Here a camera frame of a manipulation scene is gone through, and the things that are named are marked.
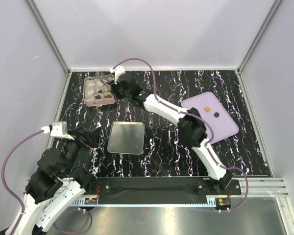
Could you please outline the metal tongs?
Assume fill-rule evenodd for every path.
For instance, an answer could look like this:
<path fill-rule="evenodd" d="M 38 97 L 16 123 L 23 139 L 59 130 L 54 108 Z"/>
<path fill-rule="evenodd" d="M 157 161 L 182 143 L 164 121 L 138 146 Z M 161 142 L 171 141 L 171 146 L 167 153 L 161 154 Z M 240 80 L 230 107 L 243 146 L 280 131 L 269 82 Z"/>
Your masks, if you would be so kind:
<path fill-rule="evenodd" d="M 96 72 L 96 80 L 101 82 L 104 86 L 106 86 L 108 89 L 111 89 L 111 82 L 114 81 L 113 76 L 111 75 L 106 75 L 103 72 Z"/>

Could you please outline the pink chocolate box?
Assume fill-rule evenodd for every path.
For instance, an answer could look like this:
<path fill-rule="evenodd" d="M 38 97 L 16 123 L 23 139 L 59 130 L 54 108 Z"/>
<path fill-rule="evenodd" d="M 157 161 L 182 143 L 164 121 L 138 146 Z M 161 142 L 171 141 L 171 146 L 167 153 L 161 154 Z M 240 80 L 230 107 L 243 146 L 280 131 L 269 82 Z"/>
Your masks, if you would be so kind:
<path fill-rule="evenodd" d="M 95 76 L 84 79 L 83 101 L 87 107 L 112 105 L 116 102 L 111 89 L 96 80 Z"/>

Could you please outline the silver metal box lid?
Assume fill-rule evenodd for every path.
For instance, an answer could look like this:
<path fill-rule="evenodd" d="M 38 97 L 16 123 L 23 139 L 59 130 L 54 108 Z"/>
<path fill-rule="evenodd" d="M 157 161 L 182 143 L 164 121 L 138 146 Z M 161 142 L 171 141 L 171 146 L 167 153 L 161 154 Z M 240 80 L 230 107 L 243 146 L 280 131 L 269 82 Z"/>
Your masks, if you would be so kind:
<path fill-rule="evenodd" d="M 140 155 L 144 149 L 145 125 L 142 122 L 114 121 L 107 151 L 113 154 Z"/>

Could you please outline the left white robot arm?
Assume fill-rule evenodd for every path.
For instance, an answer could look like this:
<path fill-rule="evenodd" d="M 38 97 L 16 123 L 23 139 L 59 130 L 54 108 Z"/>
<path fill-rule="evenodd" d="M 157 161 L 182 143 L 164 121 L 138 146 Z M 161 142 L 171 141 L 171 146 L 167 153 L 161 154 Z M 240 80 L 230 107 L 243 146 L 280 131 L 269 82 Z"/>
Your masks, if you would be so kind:
<path fill-rule="evenodd" d="M 41 127 L 15 145 L 7 154 L 1 167 L 1 181 L 6 191 L 20 203 L 20 210 L 12 225 L 1 235 L 45 235 L 59 216 L 80 196 L 99 193 L 96 177 L 83 166 L 74 167 L 81 149 L 96 147 L 99 129 L 86 131 L 83 128 L 68 130 L 65 121 Z M 12 153 L 23 143 L 38 134 L 64 140 L 62 150 L 48 148 L 37 162 L 37 170 L 30 177 L 24 198 L 20 198 L 7 185 L 5 169 Z"/>

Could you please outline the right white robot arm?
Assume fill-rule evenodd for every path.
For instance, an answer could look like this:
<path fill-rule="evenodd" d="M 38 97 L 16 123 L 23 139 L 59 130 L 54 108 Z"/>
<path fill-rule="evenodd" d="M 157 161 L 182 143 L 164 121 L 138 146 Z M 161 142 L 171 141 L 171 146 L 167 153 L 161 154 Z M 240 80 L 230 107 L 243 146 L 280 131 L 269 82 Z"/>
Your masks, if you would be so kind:
<path fill-rule="evenodd" d="M 209 143 L 207 135 L 208 124 L 195 108 L 184 109 L 161 99 L 148 89 L 141 88 L 130 79 L 117 83 L 109 82 L 113 96 L 116 99 L 127 99 L 135 107 L 155 113 L 174 124 L 178 128 L 180 144 L 192 149 L 200 158 L 213 181 L 213 190 L 224 194 L 230 189 L 232 173 L 225 167 Z"/>

